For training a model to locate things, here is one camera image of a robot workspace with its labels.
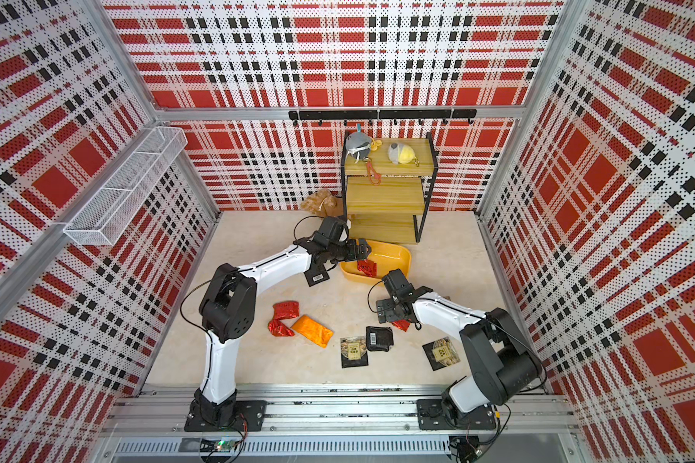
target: beige floor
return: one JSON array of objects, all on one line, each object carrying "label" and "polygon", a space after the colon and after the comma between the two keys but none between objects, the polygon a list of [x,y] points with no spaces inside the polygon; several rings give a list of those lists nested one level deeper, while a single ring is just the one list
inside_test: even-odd
[{"label": "beige floor", "polygon": [[[291,230],[306,213],[295,211],[225,212],[193,284],[211,278],[220,264],[244,265],[285,249],[292,241]],[[303,221],[297,236],[310,234],[316,219]],[[472,213],[430,212],[422,242],[408,246],[412,267],[408,275],[415,287],[428,286],[451,300],[478,310],[502,307],[502,296]],[[422,345],[443,338],[431,326],[407,333],[393,328],[394,346],[387,353],[369,352],[369,366],[342,368],[340,338],[364,336],[366,326],[379,326],[368,310],[369,286],[347,281],[339,267],[331,279],[309,288],[302,274],[271,287],[257,299],[254,325],[244,336],[237,360],[238,383],[301,384],[451,384],[469,373],[463,346],[453,340],[461,362],[433,371]],[[200,321],[198,303],[205,286],[193,294],[183,310],[192,321]],[[385,299],[381,285],[371,293],[371,303]],[[296,300],[301,313],[334,331],[326,349],[303,336],[276,338],[267,325],[276,302]],[[295,320],[286,320],[291,325]],[[147,385],[181,386],[198,384],[204,370],[205,342],[201,330],[177,316],[167,333]]]}]

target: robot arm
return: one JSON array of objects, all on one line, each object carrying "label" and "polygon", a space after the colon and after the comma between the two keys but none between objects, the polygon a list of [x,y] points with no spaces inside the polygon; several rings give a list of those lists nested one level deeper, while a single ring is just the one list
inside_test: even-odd
[{"label": "robot arm", "polygon": [[[523,344],[522,333],[505,310],[472,310],[428,287],[415,289],[400,270],[389,272],[383,282],[391,298],[378,301],[380,322],[429,324],[463,343],[471,376],[443,394],[444,412],[452,422],[483,404],[504,404],[543,372],[540,360]],[[495,352],[490,341],[501,342],[502,349]]]},{"label": "robot arm", "polygon": [[207,374],[191,411],[200,412],[203,421],[218,428],[232,421],[239,341],[252,326],[258,294],[297,273],[304,273],[314,286],[330,278],[327,262],[368,258],[371,247],[364,239],[348,239],[348,226],[342,218],[326,217],[313,236],[297,239],[281,253],[242,267],[223,264],[216,269],[198,307],[207,331]]}]

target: wooden shelf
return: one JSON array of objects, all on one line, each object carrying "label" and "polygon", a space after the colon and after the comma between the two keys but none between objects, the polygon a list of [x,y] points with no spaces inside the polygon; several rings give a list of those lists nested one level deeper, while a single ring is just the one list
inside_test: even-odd
[{"label": "wooden shelf", "polygon": [[410,214],[425,212],[422,181],[419,177],[383,177],[380,185],[368,177],[347,178],[348,214]]},{"label": "wooden shelf", "polygon": [[[431,176],[435,165],[433,155],[430,151],[430,141],[427,139],[379,139],[382,144],[376,151],[371,151],[368,157],[373,164],[373,169],[383,176],[406,176],[419,177]],[[419,160],[419,166],[414,162],[409,164],[395,164],[389,160],[389,146],[392,143],[408,144],[414,150]],[[355,162],[350,156],[345,160],[345,175],[347,176],[368,176],[365,169],[365,162]]]},{"label": "wooden shelf", "polygon": [[361,214],[351,220],[350,237],[415,245],[412,217],[405,214]]}]

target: yellow tray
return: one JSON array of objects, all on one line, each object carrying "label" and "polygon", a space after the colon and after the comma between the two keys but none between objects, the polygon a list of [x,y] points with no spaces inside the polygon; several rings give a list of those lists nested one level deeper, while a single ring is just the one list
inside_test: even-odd
[{"label": "yellow tray", "polygon": [[390,243],[375,242],[367,239],[371,246],[371,254],[368,260],[376,263],[376,278],[366,276],[358,270],[358,262],[340,262],[340,270],[345,278],[351,282],[376,284],[392,270],[397,268],[405,275],[409,275],[409,267],[412,263],[412,255],[404,246],[391,245]]}]

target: white wire basket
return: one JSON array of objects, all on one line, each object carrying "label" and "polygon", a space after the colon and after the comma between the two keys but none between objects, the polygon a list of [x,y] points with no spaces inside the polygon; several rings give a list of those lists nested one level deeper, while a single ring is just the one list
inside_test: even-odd
[{"label": "white wire basket", "polygon": [[113,246],[185,144],[181,128],[152,129],[64,227],[65,234],[79,245]]}]

